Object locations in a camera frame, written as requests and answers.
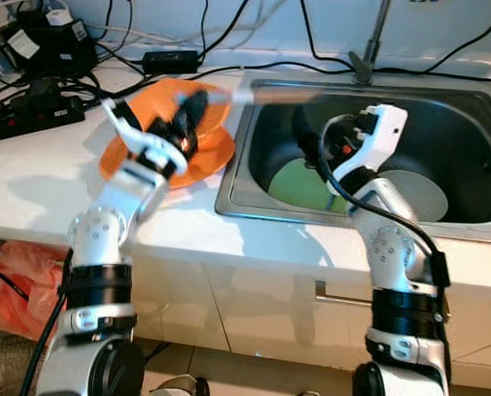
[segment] orange plate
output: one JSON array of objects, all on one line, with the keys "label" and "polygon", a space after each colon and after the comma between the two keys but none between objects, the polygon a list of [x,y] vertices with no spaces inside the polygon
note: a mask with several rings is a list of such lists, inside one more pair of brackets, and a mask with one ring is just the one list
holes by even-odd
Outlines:
[{"label": "orange plate", "polygon": [[[156,116],[165,121],[172,119],[177,111],[175,96],[178,93],[189,95],[199,89],[219,90],[203,82],[175,80],[165,78],[141,92],[134,98],[130,107],[146,130]],[[189,186],[218,172],[232,158],[234,141],[225,128],[221,126],[229,113],[229,106],[209,105],[198,125],[198,152],[188,163],[188,170],[182,176],[174,176],[170,181],[172,189]],[[109,179],[128,155],[128,150],[120,137],[116,136],[107,146],[100,159],[100,171]]]}]

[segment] sink basin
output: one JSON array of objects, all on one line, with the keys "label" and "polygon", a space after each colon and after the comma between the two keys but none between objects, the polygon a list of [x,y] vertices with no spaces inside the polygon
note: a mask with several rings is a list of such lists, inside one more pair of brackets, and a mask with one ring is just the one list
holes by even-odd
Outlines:
[{"label": "sink basin", "polygon": [[[445,89],[354,87],[342,84],[254,80],[253,87],[320,87],[303,104],[319,132],[326,120],[388,103],[408,112],[395,154],[380,172],[415,172],[435,183],[448,201],[437,222],[422,222],[432,235],[491,241],[491,98],[482,92]],[[223,215],[350,226],[343,211],[292,205],[270,195],[270,185],[289,162],[304,157],[291,118],[297,105],[245,107],[216,210]],[[295,191],[300,183],[295,181]]]}]

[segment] faucet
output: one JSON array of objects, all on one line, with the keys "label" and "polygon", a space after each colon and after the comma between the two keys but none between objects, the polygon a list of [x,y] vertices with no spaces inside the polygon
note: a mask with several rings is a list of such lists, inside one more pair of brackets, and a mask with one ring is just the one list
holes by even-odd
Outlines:
[{"label": "faucet", "polygon": [[386,14],[388,14],[390,2],[391,0],[381,0],[379,13],[377,14],[377,20],[375,21],[374,32],[368,40],[368,44],[366,44],[364,58],[361,59],[359,55],[353,51],[348,53],[353,68],[355,69],[355,77],[353,78],[355,84],[371,84],[375,59],[379,53],[380,34],[385,25]]}]

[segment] stainless steel sink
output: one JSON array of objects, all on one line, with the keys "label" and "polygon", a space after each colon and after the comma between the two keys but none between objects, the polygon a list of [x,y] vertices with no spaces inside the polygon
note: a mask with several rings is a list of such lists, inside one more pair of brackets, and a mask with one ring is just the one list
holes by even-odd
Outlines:
[{"label": "stainless steel sink", "polygon": [[[253,87],[320,87],[304,104],[320,130],[340,114],[389,103],[408,111],[398,149],[380,171],[402,169],[428,177],[445,193],[448,211],[422,223],[432,235],[491,241],[491,98],[447,89],[354,87],[344,84],[254,80]],[[292,128],[296,105],[246,106],[236,134],[236,155],[227,167],[215,208],[222,215],[349,227],[340,212],[290,205],[268,194],[273,177],[302,158]]]}]

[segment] white wall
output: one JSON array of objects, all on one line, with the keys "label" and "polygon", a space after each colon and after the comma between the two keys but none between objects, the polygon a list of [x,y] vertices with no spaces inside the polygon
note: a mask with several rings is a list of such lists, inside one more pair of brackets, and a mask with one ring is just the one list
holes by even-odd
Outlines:
[{"label": "white wall", "polygon": [[[108,0],[66,0],[73,14],[84,21],[103,24]],[[206,27],[227,26],[241,0],[209,0]],[[265,0],[264,10],[276,0]],[[252,23],[260,0],[251,0],[240,24]],[[133,0],[134,28],[184,36],[200,29],[204,0]],[[306,0],[321,52],[363,52],[374,25],[380,0]],[[128,2],[114,0],[111,24],[125,26]],[[393,57],[438,58],[482,32],[491,22],[491,0],[439,0],[414,3],[394,0],[382,35],[381,54]],[[246,33],[236,32],[222,45],[238,42]],[[210,35],[211,42],[217,35]],[[308,50],[298,0],[287,0],[274,17],[244,46],[257,50]],[[491,35],[460,59],[491,61]]]}]

